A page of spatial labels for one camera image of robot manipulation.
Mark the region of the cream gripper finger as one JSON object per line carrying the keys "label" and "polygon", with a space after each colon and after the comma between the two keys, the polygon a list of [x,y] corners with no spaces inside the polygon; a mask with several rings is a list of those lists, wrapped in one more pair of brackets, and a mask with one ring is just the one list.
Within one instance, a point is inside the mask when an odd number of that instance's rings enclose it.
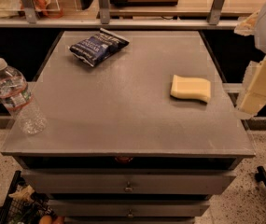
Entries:
{"label": "cream gripper finger", "polygon": [[259,63],[250,62],[246,68],[236,101],[235,115],[238,119],[251,119],[264,106],[266,106],[266,56]]}
{"label": "cream gripper finger", "polygon": [[256,11],[246,18],[242,18],[234,28],[237,35],[249,36],[255,32],[255,25],[258,19],[259,12]]}

